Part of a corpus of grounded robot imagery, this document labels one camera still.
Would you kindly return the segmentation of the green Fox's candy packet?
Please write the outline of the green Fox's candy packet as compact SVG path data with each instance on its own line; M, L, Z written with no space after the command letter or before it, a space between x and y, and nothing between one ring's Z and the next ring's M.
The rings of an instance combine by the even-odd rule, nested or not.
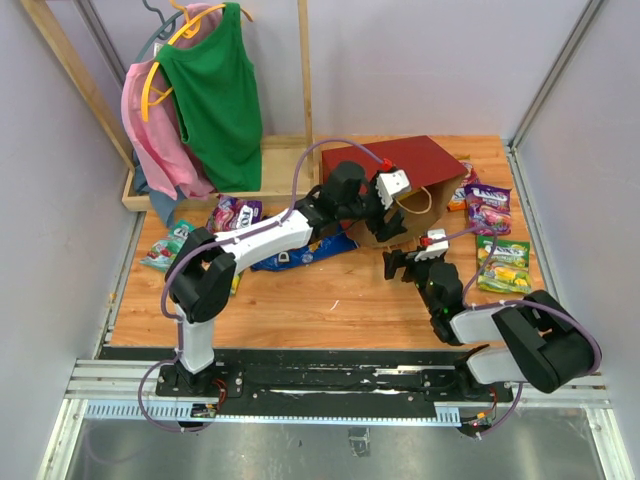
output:
M231 290L230 290L231 296L234 296L237 293L240 281L241 281L241 275L240 274L235 275L231 284Z

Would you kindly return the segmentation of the blue Doritos chip bag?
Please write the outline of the blue Doritos chip bag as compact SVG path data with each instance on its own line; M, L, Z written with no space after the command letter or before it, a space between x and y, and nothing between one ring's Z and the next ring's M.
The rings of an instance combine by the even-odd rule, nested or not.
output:
M318 240L305 247L275 254L252 265L251 270L254 272L282 272L351 252L358 247L357 242L350 239L345 231L340 230L335 235Z

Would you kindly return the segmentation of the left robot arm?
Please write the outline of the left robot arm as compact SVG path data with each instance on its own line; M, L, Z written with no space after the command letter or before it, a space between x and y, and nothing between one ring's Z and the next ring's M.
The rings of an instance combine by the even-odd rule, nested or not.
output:
M407 174L385 162L372 177L352 161L341 162L322 185L282 213L248 227L212 234L193 230L165 275L161 303L172 303L178 325L173 362L179 383L192 395L214 385L214 321L225 309L234 278L276 254L330 236L344 221L362 222L379 242L403 232L404 215L392 209L408 193Z

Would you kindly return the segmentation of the teal snack packet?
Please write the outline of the teal snack packet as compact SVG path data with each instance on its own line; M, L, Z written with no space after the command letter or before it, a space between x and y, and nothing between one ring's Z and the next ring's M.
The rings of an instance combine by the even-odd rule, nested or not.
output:
M178 221L164 238L152 245L140 260L140 264L166 273L194 229L195 226L191 223L185 220Z

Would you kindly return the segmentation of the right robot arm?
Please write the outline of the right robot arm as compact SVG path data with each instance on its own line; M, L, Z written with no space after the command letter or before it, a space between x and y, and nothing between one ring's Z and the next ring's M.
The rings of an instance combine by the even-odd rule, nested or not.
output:
M499 382L528 383L550 394L601 365L597 341L545 290L521 300L466 306L458 270L443 253L396 249L385 252L383 261L385 279L402 270L402 280L414 284L440 341L478 346L452 377L463 399L477 399Z

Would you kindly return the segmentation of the red brown paper bag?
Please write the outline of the red brown paper bag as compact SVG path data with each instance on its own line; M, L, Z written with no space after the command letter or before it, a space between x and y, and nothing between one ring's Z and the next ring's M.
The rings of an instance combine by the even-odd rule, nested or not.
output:
M383 248L418 238L444 215L467 169L453 155L426 135L367 143L328 147L322 152L323 179L343 161L353 161L373 182L373 192L388 208L383 220L391 222L401 215L401 232L380 241L365 222L346 220L347 236L361 247Z

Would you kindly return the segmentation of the orange snack packet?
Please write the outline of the orange snack packet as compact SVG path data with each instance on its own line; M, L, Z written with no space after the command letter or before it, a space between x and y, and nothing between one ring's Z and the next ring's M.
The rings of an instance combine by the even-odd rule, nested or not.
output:
M461 211L466 209L466 193L465 187L471 184L477 184L480 182L479 176L473 164L469 158L460 159L459 162L467 170L467 173L462 180L460 186L454 191L454 194L447 205L449 211Z

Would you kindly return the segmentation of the purple Fox's candy packet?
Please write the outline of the purple Fox's candy packet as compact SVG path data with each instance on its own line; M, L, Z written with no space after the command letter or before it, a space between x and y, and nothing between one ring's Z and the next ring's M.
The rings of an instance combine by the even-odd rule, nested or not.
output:
M205 228L210 233L218 233L249 227L261 220L262 213L261 201L220 195Z

